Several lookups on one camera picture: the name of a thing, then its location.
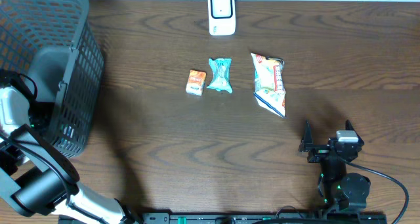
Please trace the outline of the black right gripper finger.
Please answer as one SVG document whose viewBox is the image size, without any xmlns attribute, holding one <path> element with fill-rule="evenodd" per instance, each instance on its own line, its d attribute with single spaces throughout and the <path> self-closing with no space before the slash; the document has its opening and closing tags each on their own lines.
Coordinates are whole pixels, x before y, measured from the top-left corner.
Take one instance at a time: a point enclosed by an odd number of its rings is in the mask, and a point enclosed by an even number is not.
<svg viewBox="0 0 420 224">
<path fill-rule="evenodd" d="M 300 145 L 299 145 L 299 152 L 309 152 L 314 148 L 314 141 L 312 138 L 312 132 L 310 128 L 309 121 L 305 121 L 304 125 L 304 134 L 303 138 L 301 139 Z"/>
<path fill-rule="evenodd" d="M 345 122 L 345 130 L 353 130 L 356 132 L 356 130 L 354 129 L 352 123 L 350 122 L 350 120 L 347 120 Z M 359 136 L 359 134 L 357 133 L 359 141 L 357 142 L 359 145 L 364 145 L 364 140 L 361 138 L 361 136 Z"/>
</svg>

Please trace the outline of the yellow snack bag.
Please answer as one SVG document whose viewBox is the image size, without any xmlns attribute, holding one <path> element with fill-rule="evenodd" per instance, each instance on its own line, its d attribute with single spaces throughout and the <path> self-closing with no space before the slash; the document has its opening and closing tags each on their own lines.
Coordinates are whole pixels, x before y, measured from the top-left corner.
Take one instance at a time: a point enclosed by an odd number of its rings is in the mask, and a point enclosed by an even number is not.
<svg viewBox="0 0 420 224">
<path fill-rule="evenodd" d="M 253 96 L 260 107 L 284 118 L 285 87 L 282 79 L 284 60 L 255 53 L 251 53 L 251 57 L 255 68 Z"/>
</svg>

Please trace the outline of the teal snack packet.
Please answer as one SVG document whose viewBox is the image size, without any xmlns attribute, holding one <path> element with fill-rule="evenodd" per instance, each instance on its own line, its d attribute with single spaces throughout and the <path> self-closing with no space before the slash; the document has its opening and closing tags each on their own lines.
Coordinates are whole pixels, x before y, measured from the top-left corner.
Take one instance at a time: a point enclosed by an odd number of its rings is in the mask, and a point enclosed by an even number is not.
<svg viewBox="0 0 420 224">
<path fill-rule="evenodd" d="M 228 93 L 233 92 L 229 81 L 231 63 L 231 58 L 209 59 L 209 66 L 212 69 L 213 79 L 207 86 L 208 89 L 214 89 L 216 91 L 227 91 Z"/>
</svg>

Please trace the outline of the orange tissue pack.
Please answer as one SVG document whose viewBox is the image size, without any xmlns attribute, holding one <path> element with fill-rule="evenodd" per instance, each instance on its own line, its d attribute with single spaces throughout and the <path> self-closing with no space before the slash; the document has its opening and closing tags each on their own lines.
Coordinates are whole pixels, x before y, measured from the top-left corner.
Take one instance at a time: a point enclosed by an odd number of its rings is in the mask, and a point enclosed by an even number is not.
<svg viewBox="0 0 420 224">
<path fill-rule="evenodd" d="M 190 70 L 186 83 L 186 92 L 191 95 L 202 96 L 207 73 L 198 70 Z"/>
</svg>

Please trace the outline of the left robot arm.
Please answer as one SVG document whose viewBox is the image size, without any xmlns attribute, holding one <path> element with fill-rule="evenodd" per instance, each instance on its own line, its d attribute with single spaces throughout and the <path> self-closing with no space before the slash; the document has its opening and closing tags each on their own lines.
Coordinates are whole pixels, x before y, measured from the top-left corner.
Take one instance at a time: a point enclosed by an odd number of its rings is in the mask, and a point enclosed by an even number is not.
<svg viewBox="0 0 420 224">
<path fill-rule="evenodd" d="M 106 198 L 30 123 L 40 107 L 24 74 L 1 71 L 1 198 L 20 215 L 57 215 L 59 223 L 141 223 L 119 200 Z"/>
</svg>

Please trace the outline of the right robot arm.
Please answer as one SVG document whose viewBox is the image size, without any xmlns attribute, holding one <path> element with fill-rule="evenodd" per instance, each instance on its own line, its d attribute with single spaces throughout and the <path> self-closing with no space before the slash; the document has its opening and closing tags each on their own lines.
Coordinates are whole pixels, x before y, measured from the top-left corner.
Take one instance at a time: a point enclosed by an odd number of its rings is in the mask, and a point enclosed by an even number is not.
<svg viewBox="0 0 420 224">
<path fill-rule="evenodd" d="M 345 129 L 324 145 L 314 143 L 309 122 L 305 122 L 299 151 L 309 163 L 321 165 L 318 192 L 325 198 L 327 212 L 359 212 L 366 208 L 371 181 L 359 173 L 349 173 L 347 164 L 358 157 L 364 141 L 347 120 Z"/>
</svg>

